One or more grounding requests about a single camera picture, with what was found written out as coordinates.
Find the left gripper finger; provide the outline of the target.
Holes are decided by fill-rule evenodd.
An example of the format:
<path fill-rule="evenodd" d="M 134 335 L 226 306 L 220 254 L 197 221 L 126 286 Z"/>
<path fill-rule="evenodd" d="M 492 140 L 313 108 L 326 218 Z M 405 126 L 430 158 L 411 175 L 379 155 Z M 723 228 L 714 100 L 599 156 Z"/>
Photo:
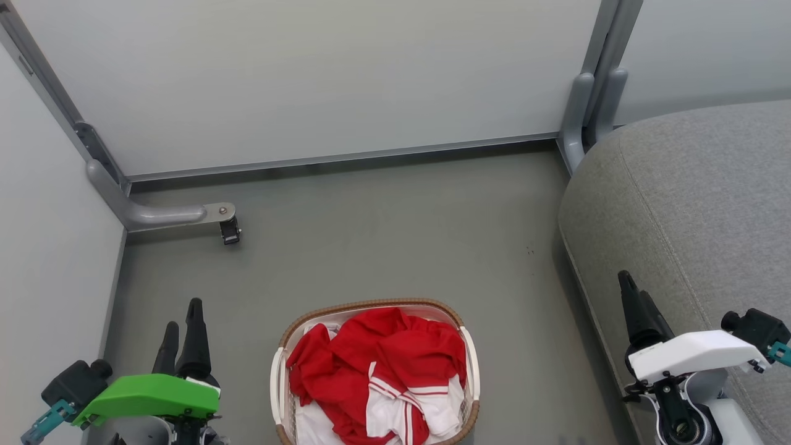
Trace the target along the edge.
<path fill-rule="evenodd" d="M 162 375 L 176 375 L 176 355 L 180 347 L 180 326 L 175 321 L 170 321 L 161 345 L 156 353 L 152 373 Z"/>
<path fill-rule="evenodd" d="M 194 298 L 189 302 L 185 323 L 186 335 L 181 356 L 176 360 L 176 374 L 184 378 L 207 379 L 212 366 L 201 299 Z"/>

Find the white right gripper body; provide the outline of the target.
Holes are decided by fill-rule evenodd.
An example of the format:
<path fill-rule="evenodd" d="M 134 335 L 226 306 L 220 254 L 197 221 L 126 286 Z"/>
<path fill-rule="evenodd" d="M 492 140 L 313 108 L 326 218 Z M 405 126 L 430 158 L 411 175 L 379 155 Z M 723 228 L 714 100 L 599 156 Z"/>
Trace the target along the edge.
<path fill-rule="evenodd" d="M 648 385 L 668 377 L 678 377 L 726 367 L 747 372 L 771 368 L 757 347 L 725 331 L 684 333 L 628 355 L 636 380 Z"/>

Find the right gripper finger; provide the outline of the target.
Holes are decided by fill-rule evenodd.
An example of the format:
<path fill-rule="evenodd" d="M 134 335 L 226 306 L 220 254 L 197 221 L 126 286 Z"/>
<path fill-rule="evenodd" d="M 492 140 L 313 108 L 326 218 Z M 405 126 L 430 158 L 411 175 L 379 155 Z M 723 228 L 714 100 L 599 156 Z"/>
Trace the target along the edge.
<path fill-rule="evenodd" d="M 639 293 L 642 329 L 645 336 L 666 342 L 675 337 L 661 311 L 646 290 Z"/>
<path fill-rule="evenodd" d="M 636 285 L 629 271 L 619 271 L 617 278 L 630 346 L 640 351 L 655 345 L 656 330 L 644 292 Z"/>

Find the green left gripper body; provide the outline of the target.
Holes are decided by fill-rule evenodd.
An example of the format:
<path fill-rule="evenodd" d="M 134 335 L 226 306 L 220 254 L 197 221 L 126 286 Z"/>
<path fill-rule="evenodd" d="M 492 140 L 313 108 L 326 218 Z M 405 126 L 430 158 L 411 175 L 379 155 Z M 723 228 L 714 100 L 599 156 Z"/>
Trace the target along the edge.
<path fill-rule="evenodd" d="M 93 398 L 74 420 L 74 427 L 100 426 L 122 417 L 209 418 L 219 411 L 219 392 L 214 388 L 164 374 L 118 378 Z"/>

